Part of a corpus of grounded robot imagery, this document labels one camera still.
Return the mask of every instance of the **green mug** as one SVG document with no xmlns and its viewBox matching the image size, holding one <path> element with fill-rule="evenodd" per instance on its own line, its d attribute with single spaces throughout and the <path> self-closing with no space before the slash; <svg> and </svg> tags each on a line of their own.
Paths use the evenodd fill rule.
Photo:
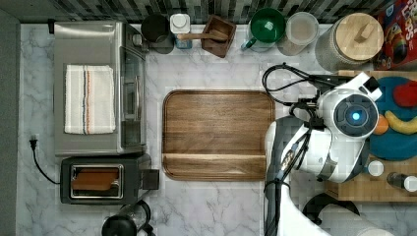
<svg viewBox="0 0 417 236">
<path fill-rule="evenodd" d="M 285 35 L 285 26 L 285 19 L 278 10 L 263 8 L 249 22 L 247 40 L 240 48 L 267 51 Z"/>
</svg>

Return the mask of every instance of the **black cable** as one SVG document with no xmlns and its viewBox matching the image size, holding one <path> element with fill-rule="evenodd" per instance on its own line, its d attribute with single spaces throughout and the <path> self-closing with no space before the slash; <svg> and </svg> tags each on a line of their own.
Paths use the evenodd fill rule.
<svg viewBox="0 0 417 236">
<path fill-rule="evenodd" d="M 293 160 L 290 162 L 288 169 L 284 172 L 282 178 L 280 180 L 278 179 L 274 179 L 272 181 L 268 181 L 266 183 L 266 186 L 264 188 L 264 192 L 267 190 L 267 186 L 274 183 L 275 184 L 275 215 L 272 218 L 272 222 L 269 224 L 267 231 L 265 231 L 265 236 L 269 236 L 271 232 L 274 232 L 275 229 L 277 230 L 278 224 L 279 224 L 279 220 L 280 220 L 280 205 L 281 205 L 281 187 L 282 184 L 284 183 L 284 180 L 286 179 L 286 177 L 288 176 L 288 174 L 291 172 L 291 169 L 294 167 L 295 163 L 297 162 L 298 158 L 300 157 L 300 155 L 302 154 L 302 157 L 298 163 L 297 169 L 301 166 L 301 162 L 304 160 L 304 155 L 307 152 L 308 149 L 308 143 L 310 141 L 310 137 L 311 137 L 311 133 L 313 131 L 313 119 L 316 116 L 316 114 L 312 111 L 312 109 L 310 109 L 307 104 L 303 104 L 303 103 L 294 103 L 290 109 L 290 113 L 293 113 L 293 110 L 296 108 L 300 108 L 300 109 L 305 109 L 307 111 L 307 113 L 310 115 L 310 119 L 309 119 L 309 129 L 307 130 L 306 133 L 304 133 L 300 138 L 298 138 L 298 140 L 294 143 L 294 144 L 299 144 L 301 141 L 304 142 L 300 147 L 300 150 L 297 152 L 297 154 L 295 155 L 295 157 L 293 158 Z"/>
<path fill-rule="evenodd" d="M 55 184 L 55 185 L 60 185 L 61 183 L 55 182 L 51 178 L 49 178 L 45 174 L 45 172 L 43 172 L 43 170 L 40 168 L 39 164 L 37 163 L 37 160 L 36 160 L 36 151 L 35 151 L 36 150 L 36 143 L 37 143 L 37 140 L 30 140 L 30 148 L 31 148 L 31 151 L 33 153 L 34 164 L 36 165 L 36 167 L 39 170 L 39 172 L 43 175 L 43 177 L 45 177 L 49 182 L 51 182 L 52 184 Z"/>
<path fill-rule="evenodd" d="M 295 75 L 297 75 L 298 77 L 300 77 L 302 80 L 290 83 L 286 86 L 280 87 L 280 88 L 268 88 L 267 85 L 267 81 L 268 81 L 268 76 L 271 72 L 275 71 L 275 70 L 279 70 L 279 69 L 283 69 L 283 70 L 287 70 L 290 71 L 292 73 L 294 73 Z M 263 74 L 262 76 L 262 85 L 265 89 L 265 91 L 267 92 L 267 95 L 269 95 L 274 101 L 281 103 L 282 105 L 285 106 L 291 106 L 292 104 L 296 103 L 296 102 L 290 102 L 290 101 L 282 101 L 279 100 L 278 98 L 274 97 L 271 92 L 272 91 L 279 91 L 279 90 L 283 90 L 286 89 L 288 87 L 294 86 L 296 84 L 302 83 L 302 82 L 317 82 L 320 83 L 322 85 L 326 85 L 326 86 L 330 86 L 332 88 L 337 87 L 338 84 L 332 83 L 332 82 L 328 82 L 326 81 L 324 78 L 319 77 L 319 76 L 315 76 L 315 75 L 310 75 L 306 72 L 303 72 L 301 70 L 298 70 L 294 67 L 291 66 L 287 66 L 286 63 L 282 63 L 281 65 L 275 65 L 272 67 L 269 67 Z"/>
</svg>

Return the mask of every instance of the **kettle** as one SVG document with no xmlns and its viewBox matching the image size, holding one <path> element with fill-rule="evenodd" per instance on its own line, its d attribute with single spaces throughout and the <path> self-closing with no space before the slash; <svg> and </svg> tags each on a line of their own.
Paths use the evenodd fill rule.
<svg viewBox="0 0 417 236">
<path fill-rule="evenodd" d="M 150 208 L 145 201 L 140 200 L 134 205 L 122 206 L 117 214 L 108 217 L 101 228 L 101 235 L 136 236 L 144 230 L 148 236 L 154 236 L 149 221 Z"/>
</svg>

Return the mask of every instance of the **cereal box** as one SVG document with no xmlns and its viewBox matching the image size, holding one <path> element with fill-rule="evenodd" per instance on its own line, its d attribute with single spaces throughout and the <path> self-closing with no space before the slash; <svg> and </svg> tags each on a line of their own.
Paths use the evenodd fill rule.
<svg viewBox="0 0 417 236">
<path fill-rule="evenodd" d="M 374 69 L 417 70 L 417 0 L 397 0 L 378 15 L 384 45 Z"/>
</svg>

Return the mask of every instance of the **red toy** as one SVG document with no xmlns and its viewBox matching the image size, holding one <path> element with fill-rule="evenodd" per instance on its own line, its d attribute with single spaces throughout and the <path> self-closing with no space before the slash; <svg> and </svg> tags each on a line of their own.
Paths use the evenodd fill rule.
<svg viewBox="0 0 417 236">
<path fill-rule="evenodd" d="M 417 106 L 417 81 L 397 86 L 393 89 L 393 100 L 402 107 Z"/>
</svg>

